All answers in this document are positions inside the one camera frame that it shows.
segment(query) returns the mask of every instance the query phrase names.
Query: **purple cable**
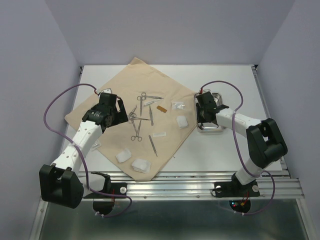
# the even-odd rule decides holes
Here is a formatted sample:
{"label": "purple cable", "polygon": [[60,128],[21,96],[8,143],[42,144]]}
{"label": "purple cable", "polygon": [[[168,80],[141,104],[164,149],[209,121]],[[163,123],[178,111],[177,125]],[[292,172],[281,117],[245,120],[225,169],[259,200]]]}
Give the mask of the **purple cable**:
{"label": "purple cable", "polygon": [[[74,141],[73,141],[70,137],[66,136],[65,134],[63,134],[63,133],[60,132],[60,131],[57,131],[57,130],[51,128],[51,127],[48,125],[48,123],[47,123],[47,113],[48,113],[50,107],[54,104],[54,102],[55,102],[58,98],[60,98],[63,94],[65,94],[65,93],[68,92],[69,90],[71,90],[71,89],[73,89],[73,88],[76,88],[76,87],[79,87],[79,86],[89,86],[89,87],[92,87],[92,88],[94,89],[94,92],[96,92],[96,90],[97,90],[96,87],[94,87],[93,85],[88,84],[88,83],[79,83],[79,84],[77,84],[77,85],[71,86],[71,87],[69,87],[68,89],[64,90],[62,93],[60,93],[58,96],[56,96],[56,97],[49,103],[48,107],[46,108],[46,110],[44,111],[44,114],[43,114],[43,122],[44,122],[44,125],[46,126],[46,128],[49,129],[51,132],[54,132],[54,133],[60,135],[61,137],[67,139],[71,144],[73,144]],[[126,195],[117,195],[117,194],[103,193],[103,192],[99,192],[99,191],[96,191],[96,190],[90,188],[90,186],[89,186],[89,171],[88,171],[88,167],[87,167],[87,164],[86,164],[86,161],[85,161],[85,157],[84,157],[81,149],[80,149],[77,145],[74,145],[74,147],[75,147],[75,149],[77,150],[77,152],[79,153],[79,156],[80,156],[81,161],[82,161],[82,163],[83,163],[83,167],[84,167],[84,171],[85,171],[86,186],[87,186],[87,188],[88,188],[91,192],[96,193],[96,194],[100,194],[100,195],[103,195],[103,196],[107,196],[107,197],[127,198],[127,199],[130,200],[129,205],[128,205],[124,210],[122,210],[121,212],[118,212],[118,213],[116,213],[116,214],[114,214],[114,215],[105,215],[105,216],[104,216],[104,215],[99,214],[99,213],[97,213],[97,214],[98,214],[99,216],[102,216],[103,218],[112,218],[112,217],[119,216],[119,215],[121,215],[122,213],[124,213],[126,210],[128,210],[128,208],[129,208],[129,207],[131,206],[131,204],[132,204],[132,199],[131,199],[131,197],[126,196]]]}
{"label": "purple cable", "polygon": [[[235,148],[236,148],[236,151],[238,153],[238,156],[239,156],[239,159],[240,159],[240,162],[241,162],[241,165],[243,167],[243,169],[246,171],[247,174],[249,174],[250,176],[254,177],[254,178],[259,178],[260,176],[259,175],[254,175],[252,174],[251,172],[249,172],[249,170],[247,169],[245,163],[244,163],[244,160],[242,159],[242,156],[241,156],[241,152],[240,152],[240,148],[239,148],[239,144],[238,144],[238,140],[237,140],[237,135],[236,135],[236,121],[235,121],[235,118],[236,118],[236,113],[237,111],[242,107],[242,105],[244,104],[244,96],[242,95],[241,91],[239,90],[239,88],[237,88],[235,85],[233,85],[232,83],[230,82],[227,82],[227,81],[220,81],[220,80],[217,80],[217,81],[210,81],[208,83],[206,83],[205,85],[203,85],[200,89],[200,93],[203,92],[203,89],[205,86],[209,85],[209,84],[214,84],[214,83],[223,83],[223,84],[228,84],[230,85],[231,87],[233,87],[235,90],[237,90],[237,92],[239,93],[240,95],[240,98],[241,98],[241,103],[240,105],[234,110],[234,113],[232,114],[232,134],[233,134],[233,139],[234,139],[234,144],[235,144]],[[272,202],[272,200],[274,199],[274,196],[275,196],[275,193],[276,193],[276,183],[275,183],[275,179],[274,177],[271,175],[270,172],[268,172],[267,170],[263,170],[262,172],[265,172],[267,173],[271,180],[272,180],[272,184],[273,184],[273,191],[272,191],[272,195],[271,195],[271,198],[270,198],[270,201],[267,203],[266,206],[264,206],[263,208],[261,208],[260,210],[258,211],[255,211],[255,212],[250,212],[250,213],[244,213],[244,215],[254,215],[254,214],[258,214],[262,211],[264,211],[266,208],[268,208]]]}

